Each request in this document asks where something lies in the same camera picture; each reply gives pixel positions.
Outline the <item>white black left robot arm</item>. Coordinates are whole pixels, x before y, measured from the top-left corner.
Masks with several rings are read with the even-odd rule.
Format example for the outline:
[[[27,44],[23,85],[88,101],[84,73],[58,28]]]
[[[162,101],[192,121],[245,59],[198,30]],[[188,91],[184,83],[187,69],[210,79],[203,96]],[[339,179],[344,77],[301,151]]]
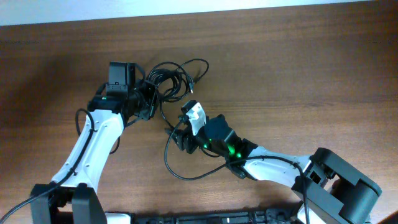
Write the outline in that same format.
[[[62,168],[49,184],[31,191],[34,223],[131,223],[127,212],[105,212],[97,196],[109,154],[126,127],[153,117],[155,86],[136,63],[111,62],[109,80],[102,84],[84,110],[86,121]]]

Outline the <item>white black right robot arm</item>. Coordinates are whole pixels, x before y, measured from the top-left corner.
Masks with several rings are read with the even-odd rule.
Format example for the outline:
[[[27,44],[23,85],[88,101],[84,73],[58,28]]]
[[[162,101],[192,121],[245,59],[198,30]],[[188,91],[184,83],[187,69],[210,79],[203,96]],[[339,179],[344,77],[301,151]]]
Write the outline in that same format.
[[[244,179],[266,180],[287,187],[302,199],[302,223],[365,223],[382,194],[380,186],[333,151],[319,147],[311,156],[276,153],[241,139],[220,114],[194,126],[186,116],[166,129],[168,141],[182,151],[209,150],[225,158],[224,166]]]

